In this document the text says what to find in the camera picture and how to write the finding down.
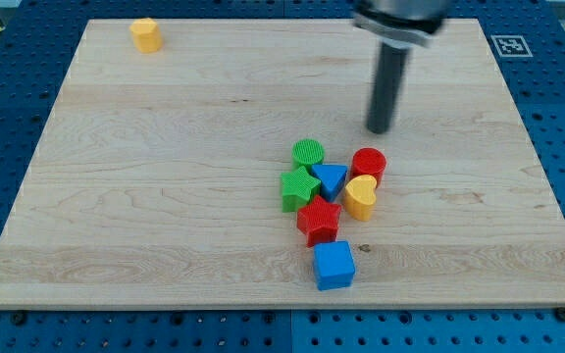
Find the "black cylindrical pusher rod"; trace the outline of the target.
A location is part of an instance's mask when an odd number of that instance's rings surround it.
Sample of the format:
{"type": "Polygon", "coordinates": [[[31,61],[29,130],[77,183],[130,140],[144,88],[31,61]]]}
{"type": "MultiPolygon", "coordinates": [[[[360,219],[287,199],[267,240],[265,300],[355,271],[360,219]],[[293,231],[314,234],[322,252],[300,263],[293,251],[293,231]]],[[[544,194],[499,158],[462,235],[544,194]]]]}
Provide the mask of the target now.
{"type": "Polygon", "coordinates": [[[409,50],[381,43],[376,61],[366,128],[375,134],[389,131],[404,76],[409,50]]]}

